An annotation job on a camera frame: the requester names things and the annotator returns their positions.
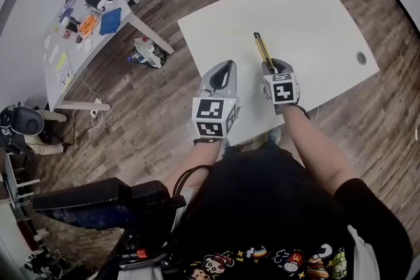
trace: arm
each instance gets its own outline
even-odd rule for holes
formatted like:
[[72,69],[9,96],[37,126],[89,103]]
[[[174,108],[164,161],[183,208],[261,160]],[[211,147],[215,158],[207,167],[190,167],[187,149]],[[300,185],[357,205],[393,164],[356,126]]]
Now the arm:
[[305,167],[327,191],[334,194],[341,184],[357,177],[345,154],[299,108],[286,107],[283,117]]
[[[212,144],[198,143],[187,155],[185,160],[178,166],[175,172],[170,174],[163,182],[168,188],[169,193],[172,193],[175,183],[179,176],[188,169],[197,167],[199,165],[213,166],[216,163],[217,156],[221,150],[222,141],[216,141]],[[200,187],[207,178],[208,172],[205,169],[197,170],[187,180],[184,187]]]

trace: power strip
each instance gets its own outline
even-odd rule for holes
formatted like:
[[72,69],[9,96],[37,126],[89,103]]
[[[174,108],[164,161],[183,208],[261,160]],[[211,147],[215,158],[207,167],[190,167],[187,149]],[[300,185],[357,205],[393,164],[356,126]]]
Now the power strip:
[[[102,103],[102,100],[99,99],[99,98],[97,98],[97,99],[94,100],[94,102],[101,104]],[[91,110],[91,116],[92,116],[92,118],[97,118],[98,117],[98,112],[99,112],[99,110]]]

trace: wooden floor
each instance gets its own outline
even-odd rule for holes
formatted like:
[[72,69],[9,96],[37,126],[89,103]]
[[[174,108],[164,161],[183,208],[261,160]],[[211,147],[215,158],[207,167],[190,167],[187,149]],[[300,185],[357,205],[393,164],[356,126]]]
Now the wooden floor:
[[[84,73],[112,110],[104,113],[98,129],[91,129],[67,153],[40,159],[37,193],[110,176],[133,185],[175,168],[192,147],[191,103],[200,81],[177,20],[215,1],[140,0],[133,7],[176,53],[162,69],[150,70],[126,61],[137,31],[126,26],[112,39]],[[414,130],[420,120],[420,40],[395,0],[341,1],[366,38],[380,72],[324,104],[316,124],[342,147],[362,178],[402,221],[417,255],[420,142],[414,141]],[[95,99],[80,80],[69,96]],[[71,112],[66,113],[72,120]],[[80,134],[91,118],[83,111],[76,117]],[[68,141],[72,127],[71,122],[64,127]],[[295,153],[287,136],[282,145]],[[119,236],[119,230],[98,233],[36,214],[33,219],[37,227],[50,229],[49,245],[92,266],[103,262]]]

